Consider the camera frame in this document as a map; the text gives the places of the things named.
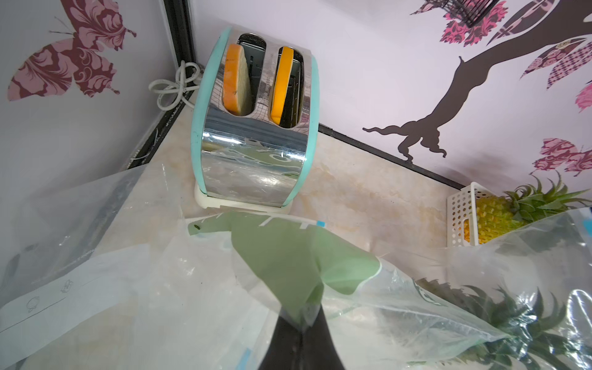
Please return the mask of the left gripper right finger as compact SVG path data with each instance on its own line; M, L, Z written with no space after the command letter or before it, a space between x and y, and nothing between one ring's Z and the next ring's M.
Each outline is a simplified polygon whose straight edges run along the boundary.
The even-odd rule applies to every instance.
M322 308L313 325L302 334L301 369L344 370Z

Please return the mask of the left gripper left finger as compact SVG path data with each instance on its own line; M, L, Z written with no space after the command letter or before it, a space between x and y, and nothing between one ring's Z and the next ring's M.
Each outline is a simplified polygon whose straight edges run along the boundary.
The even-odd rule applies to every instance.
M302 368L302 333L280 316L259 370L298 370Z

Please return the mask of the green-zip bag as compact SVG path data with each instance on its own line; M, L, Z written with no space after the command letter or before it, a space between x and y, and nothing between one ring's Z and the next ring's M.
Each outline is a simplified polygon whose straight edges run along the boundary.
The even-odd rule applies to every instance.
M302 334L322 308L345 369L404 369L502 339L387 261L297 217L227 212L187 220L151 308L180 368L258 369L280 316Z

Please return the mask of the zip-top bag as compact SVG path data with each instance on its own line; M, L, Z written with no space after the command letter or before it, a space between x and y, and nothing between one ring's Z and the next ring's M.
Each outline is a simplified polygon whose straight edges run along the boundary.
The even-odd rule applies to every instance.
M30 201L1 279L4 369L256 369L276 316L162 164Z

